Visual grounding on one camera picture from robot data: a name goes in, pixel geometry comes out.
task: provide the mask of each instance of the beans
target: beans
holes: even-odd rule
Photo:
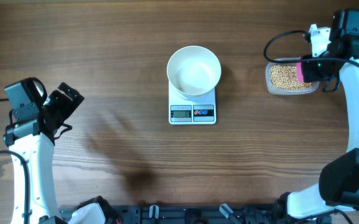
[[[282,90],[303,90],[312,87],[311,83],[298,82],[295,66],[273,65],[271,81],[274,87]]]

